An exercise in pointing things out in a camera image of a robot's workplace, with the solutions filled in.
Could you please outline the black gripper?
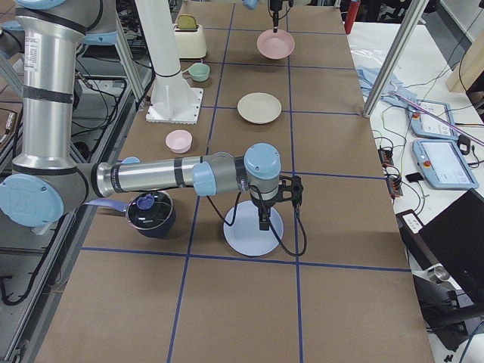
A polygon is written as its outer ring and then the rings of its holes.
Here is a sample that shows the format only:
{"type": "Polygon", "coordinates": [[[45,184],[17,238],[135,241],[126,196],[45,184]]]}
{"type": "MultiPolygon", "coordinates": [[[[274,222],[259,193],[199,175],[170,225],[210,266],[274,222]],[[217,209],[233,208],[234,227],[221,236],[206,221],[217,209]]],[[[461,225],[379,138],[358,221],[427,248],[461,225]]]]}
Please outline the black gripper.
{"type": "Polygon", "coordinates": [[[272,11],[273,33],[277,33],[279,29],[279,11],[283,9],[283,0],[269,0],[268,5],[272,11]]]}
{"type": "Polygon", "coordinates": [[[259,230],[269,230],[269,216],[271,215],[271,208],[275,205],[273,200],[260,200],[253,198],[253,204],[258,209],[259,214],[259,230]]]}

